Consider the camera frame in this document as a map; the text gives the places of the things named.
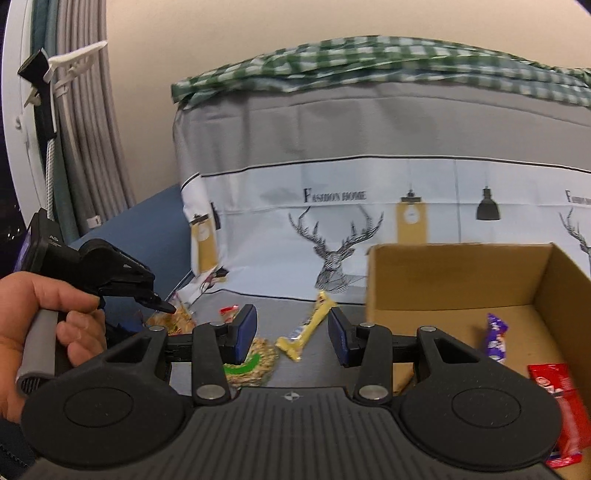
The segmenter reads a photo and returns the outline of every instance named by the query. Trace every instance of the hand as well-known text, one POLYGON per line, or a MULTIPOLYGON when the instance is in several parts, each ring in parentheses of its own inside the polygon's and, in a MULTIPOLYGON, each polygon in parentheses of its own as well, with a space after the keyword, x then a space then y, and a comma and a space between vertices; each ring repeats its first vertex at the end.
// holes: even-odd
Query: hand
POLYGON ((25 400, 15 381, 35 314, 40 309, 67 312, 56 335, 77 367, 106 349, 105 314, 98 305, 98 297, 53 278, 17 272, 0 280, 0 416, 13 422, 21 418, 25 400))

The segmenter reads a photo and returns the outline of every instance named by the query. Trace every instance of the white clip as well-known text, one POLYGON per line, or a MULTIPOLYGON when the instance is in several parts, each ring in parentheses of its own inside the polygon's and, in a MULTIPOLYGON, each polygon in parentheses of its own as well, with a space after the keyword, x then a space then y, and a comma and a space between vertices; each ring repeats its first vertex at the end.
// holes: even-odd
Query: white clip
POLYGON ((86 47, 78 48, 77 50, 71 51, 70 53, 64 53, 63 55, 55 55, 47 59, 49 64, 49 70, 43 76, 43 80, 47 83, 51 81, 54 72, 59 67, 69 67, 61 83, 62 85, 66 82, 70 82, 81 73, 88 70, 94 62, 94 56, 100 50, 105 48, 107 45, 106 40, 101 40, 86 47))
POLYGON ((103 220, 100 218, 100 215, 95 215, 94 217, 87 218, 86 223, 88 228, 93 229, 103 224, 103 220))
POLYGON ((68 93, 68 86, 67 85, 59 85, 58 88, 54 88, 53 90, 53 95, 56 98, 61 97, 62 95, 65 95, 68 93))
POLYGON ((27 97, 27 100, 25 100, 25 107, 27 105, 34 105, 34 106, 39 106, 41 105, 41 97, 39 96, 37 89, 35 87, 31 88, 31 91, 29 92, 29 96, 27 97))

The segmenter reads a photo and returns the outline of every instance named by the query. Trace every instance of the red snack package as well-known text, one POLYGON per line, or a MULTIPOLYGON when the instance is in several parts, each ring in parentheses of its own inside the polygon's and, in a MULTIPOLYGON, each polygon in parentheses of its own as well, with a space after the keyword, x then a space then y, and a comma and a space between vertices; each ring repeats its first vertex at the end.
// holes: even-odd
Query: red snack package
POLYGON ((563 457, 558 450, 555 450, 550 455, 550 458, 546 460, 546 465, 548 465, 550 468, 562 468, 564 466, 580 463, 582 460, 583 454, 581 452, 563 457))
POLYGON ((562 457, 574 456, 591 446, 591 421, 566 364, 528 365, 535 382, 558 401, 562 412, 562 432, 558 449, 562 457))
POLYGON ((238 305, 232 305, 231 307, 224 307, 220 309, 220 316, 224 323, 232 323, 234 317, 238 315, 240 307, 238 305))

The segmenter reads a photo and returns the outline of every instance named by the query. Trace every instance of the cardboard box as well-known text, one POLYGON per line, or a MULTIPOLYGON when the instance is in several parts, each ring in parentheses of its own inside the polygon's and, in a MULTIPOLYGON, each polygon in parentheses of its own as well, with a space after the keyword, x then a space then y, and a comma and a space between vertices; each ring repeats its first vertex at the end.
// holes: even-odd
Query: cardboard box
MULTIPOLYGON (((399 335, 433 325, 483 348, 486 314, 509 326, 505 365, 528 377, 527 365, 568 363, 591 406, 591 281, 557 246, 378 245, 369 254, 367 320, 399 335)), ((413 375, 394 365, 394 390, 413 375)), ((583 462, 556 470, 591 479, 591 448, 583 462)))

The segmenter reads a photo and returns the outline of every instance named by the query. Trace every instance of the printed fabric cloth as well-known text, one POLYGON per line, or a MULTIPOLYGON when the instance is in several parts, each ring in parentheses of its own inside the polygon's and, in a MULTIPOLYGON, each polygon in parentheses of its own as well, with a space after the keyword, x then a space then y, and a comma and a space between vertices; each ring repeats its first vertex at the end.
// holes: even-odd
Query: printed fabric cloth
POLYGON ((171 86, 184 109, 218 93, 292 93, 360 82, 452 82, 591 106, 591 69, 551 67, 461 43, 407 37, 335 38, 282 48, 171 86))

